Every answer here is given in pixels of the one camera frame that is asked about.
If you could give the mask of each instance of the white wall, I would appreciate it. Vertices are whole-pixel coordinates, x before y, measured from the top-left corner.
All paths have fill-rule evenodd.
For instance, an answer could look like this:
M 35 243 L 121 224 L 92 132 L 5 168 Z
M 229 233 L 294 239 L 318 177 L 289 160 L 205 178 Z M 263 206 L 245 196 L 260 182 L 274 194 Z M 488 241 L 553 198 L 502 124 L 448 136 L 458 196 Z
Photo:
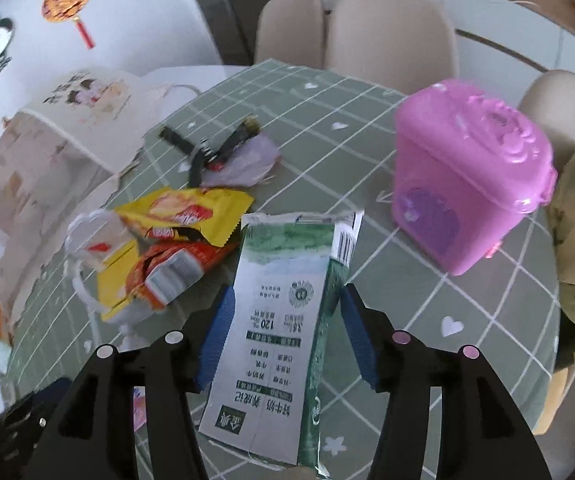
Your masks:
M 163 66 L 221 64 L 196 0 L 90 0 L 80 16 L 96 42 L 92 50 L 73 23 L 47 22 L 42 2 L 0 0 L 0 15 L 16 28 L 12 61 L 0 74 L 0 123 L 77 68 L 103 65 L 143 75 Z

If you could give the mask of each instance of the red lantern decoration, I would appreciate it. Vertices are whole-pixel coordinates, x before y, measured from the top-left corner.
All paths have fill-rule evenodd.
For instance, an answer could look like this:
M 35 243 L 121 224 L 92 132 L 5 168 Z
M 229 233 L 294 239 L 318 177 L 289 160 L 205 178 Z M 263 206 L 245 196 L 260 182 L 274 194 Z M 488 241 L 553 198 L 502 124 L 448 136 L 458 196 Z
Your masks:
M 72 20 L 87 48 L 94 48 L 94 40 L 79 18 L 79 12 L 89 0 L 43 0 L 43 17 L 52 23 Z

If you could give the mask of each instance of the yellow snack wrapper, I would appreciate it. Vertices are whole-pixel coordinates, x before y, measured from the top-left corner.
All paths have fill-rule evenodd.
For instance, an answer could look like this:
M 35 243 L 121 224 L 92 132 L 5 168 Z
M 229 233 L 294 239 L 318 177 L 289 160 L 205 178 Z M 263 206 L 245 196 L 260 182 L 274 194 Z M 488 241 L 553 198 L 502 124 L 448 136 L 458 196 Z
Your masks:
M 247 193 L 232 189 L 164 187 L 114 211 L 145 238 L 223 247 L 252 202 Z
M 125 244 L 107 262 L 106 269 L 96 275 L 99 302 L 114 309 L 132 300 L 126 292 L 126 279 L 139 259 L 136 240 Z

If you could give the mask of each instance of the red decoration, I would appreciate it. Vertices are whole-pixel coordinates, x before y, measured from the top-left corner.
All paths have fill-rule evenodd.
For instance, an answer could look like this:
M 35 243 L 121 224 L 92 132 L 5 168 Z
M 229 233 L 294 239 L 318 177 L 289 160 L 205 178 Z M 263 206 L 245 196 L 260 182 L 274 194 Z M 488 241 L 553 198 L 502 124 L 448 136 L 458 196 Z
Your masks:
M 94 48 L 94 40 L 85 28 L 78 14 L 85 7 L 89 0 L 43 0 L 42 14 L 49 22 L 58 23 L 72 20 L 74 26 L 81 34 L 85 46 Z
M 111 245 L 107 244 L 106 242 L 101 242 L 100 244 L 88 247 L 87 250 L 91 252 L 107 253 L 111 248 Z

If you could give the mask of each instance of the purple plastic wrapper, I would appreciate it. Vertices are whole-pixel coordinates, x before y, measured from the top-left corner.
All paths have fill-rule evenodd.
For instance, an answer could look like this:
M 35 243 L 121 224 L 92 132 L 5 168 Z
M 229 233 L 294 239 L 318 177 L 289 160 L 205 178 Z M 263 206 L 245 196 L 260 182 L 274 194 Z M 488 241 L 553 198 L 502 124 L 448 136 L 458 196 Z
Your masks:
M 264 134 L 238 148 L 221 171 L 203 171 L 201 187 L 251 187 L 258 184 L 280 157 L 276 144 Z

